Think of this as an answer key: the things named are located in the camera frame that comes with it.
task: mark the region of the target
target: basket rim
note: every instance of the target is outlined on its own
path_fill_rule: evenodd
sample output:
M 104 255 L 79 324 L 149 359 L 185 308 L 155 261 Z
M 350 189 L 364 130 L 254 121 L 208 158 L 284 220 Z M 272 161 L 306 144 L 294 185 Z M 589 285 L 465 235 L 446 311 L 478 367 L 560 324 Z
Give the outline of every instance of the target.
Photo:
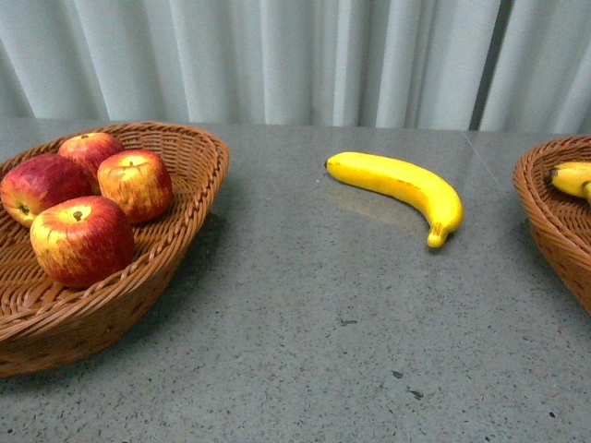
M 532 167 L 534 160 L 546 157 L 557 151 L 572 149 L 572 144 L 584 140 L 589 141 L 588 147 L 591 149 L 591 136 L 552 138 L 544 143 L 535 145 L 532 149 L 524 153 L 513 169 L 513 186 L 521 199 L 530 222 L 532 222 L 536 228 L 546 233 L 551 233 L 553 238 L 560 241 L 561 249 L 578 261 L 581 261 L 581 259 L 586 261 L 591 260 L 591 245 L 585 243 L 581 237 L 568 229 L 568 227 L 549 209 L 546 202 L 540 197 L 534 184 Z M 536 222 L 536 219 L 544 220 L 547 223 Z
M 9 337 L 17 334 L 21 336 L 28 333 L 33 334 L 36 329 L 41 328 L 44 324 L 51 323 L 52 325 L 57 325 L 60 321 L 66 320 L 66 318 L 73 317 L 91 309 L 100 308 L 101 305 L 109 303 L 116 297 L 136 290 L 152 274 L 160 269 L 163 269 L 173 259 L 173 257 L 167 257 L 166 259 L 159 261 L 157 258 L 163 257 L 170 250 L 174 250 L 174 248 L 179 243 L 190 243 L 194 237 L 198 227 L 196 223 L 192 223 L 195 218 L 192 216 L 187 216 L 187 214 L 190 212 L 190 215 L 194 215 L 198 209 L 198 206 L 204 203 L 204 200 L 207 198 L 213 188 L 221 184 L 225 177 L 229 162 L 229 151 L 225 143 L 223 143 L 219 138 L 214 136 L 209 131 L 202 129 L 199 126 L 162 123 L 152 120 L 95 126 L 55 138 L 51 141 L 37 145 L 29 150 L 24 150 L 0 164 L 2 167 L 10 168 L 31 156 L 45 152 L 51 146 L 60 144 L 67 138 L 84 133 L 116 132 L 120 130 L 125 131 L 131 129 L 144 132 L 182 131 L 194 133 L 195 135 L 199 135 L 199 137 L 208 138 L 211 141 L 212 147 L 216 151 L 216 162 L 215 164 L 211 164 L 212 177 L 210 177 L 210 180 L 206 186 L 196 189 L 192 194 L 192 198 L 188 202 L 187 208 L 184 210 L 185 217 L 181 218 L 180 221 L 180 230 L 194 232 L 190 233 L 189 237 L 186 237 L 185 235 L 181 235 L 180 230 L 175 229 L 172 234 L 169 233 L 157 243 L 152 245 L 148 251 L 137 257 L 127 267 L 102 281 L 97 281 L 92 286 L 85 288 L 84 290 L 75 291 L 69 296 L 53 301 L 52 303 L 41 308 L 0 316 L 0 333 L 2 335 L 0 341 L 8 340 Z M 67 316 L 61 316 L 64 309 L 68 309 Z

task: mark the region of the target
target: fruit basket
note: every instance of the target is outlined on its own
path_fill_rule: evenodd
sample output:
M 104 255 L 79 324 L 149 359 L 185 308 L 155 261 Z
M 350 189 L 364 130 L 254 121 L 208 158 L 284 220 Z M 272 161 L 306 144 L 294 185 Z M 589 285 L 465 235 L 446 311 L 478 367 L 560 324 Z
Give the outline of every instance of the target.
M 591 205 L 545 183 L 561 162 L 591 162 L 591 136 L 555 138 L 534 146 L 515 164 L 513 184 L 537 247 L 591 314 Z
M 163 293 L 228 168 L 226 145 L 193 126 L 137 122 L 83 132 L 91 131 L 116 136 L 126 149 L 158 152 L 173 179 L 173 202 L 159 218 L 134 227 L 133 262 L 85 290 L 47 277 L 30 246 L 29 230 L 0 205 L 0 377 L 67 365 L 117 341 Z M 32 156 L 57 152 L 72 136 L 2 163 L 0 180 Z

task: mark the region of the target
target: banana tip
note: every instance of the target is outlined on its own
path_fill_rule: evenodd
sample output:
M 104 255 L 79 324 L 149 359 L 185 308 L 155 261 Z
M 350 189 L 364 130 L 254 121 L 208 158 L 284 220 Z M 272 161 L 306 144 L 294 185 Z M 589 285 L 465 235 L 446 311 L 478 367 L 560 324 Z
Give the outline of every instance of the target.
M 544 174 L 544 183 L 546 185 L 551 185 L 552 179 L 554 178 L 554 176 L 556 175 L 557 172 L 558 172 L 558 170 L 556 168 L 551 168 L 551 169 L 547 170 L 546 173 Z

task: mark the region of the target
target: curtain fold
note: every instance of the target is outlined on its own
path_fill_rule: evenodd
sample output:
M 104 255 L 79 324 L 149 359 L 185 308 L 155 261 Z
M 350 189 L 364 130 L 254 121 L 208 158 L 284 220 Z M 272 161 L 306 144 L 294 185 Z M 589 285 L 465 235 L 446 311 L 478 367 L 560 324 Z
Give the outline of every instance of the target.
M 587 0 L 0 2 L 0 115 L 591 132 L 590 21 Z

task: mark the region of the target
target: dark spot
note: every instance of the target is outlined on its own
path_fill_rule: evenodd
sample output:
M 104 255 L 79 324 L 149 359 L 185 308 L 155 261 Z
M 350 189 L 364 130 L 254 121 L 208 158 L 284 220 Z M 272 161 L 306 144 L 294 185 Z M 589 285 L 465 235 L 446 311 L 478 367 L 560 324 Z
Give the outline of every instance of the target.
M 421 400 L 424 397 L 423 393 L 418 390 L 408 390 L 408 392 L 413 394 L 417 400 Z

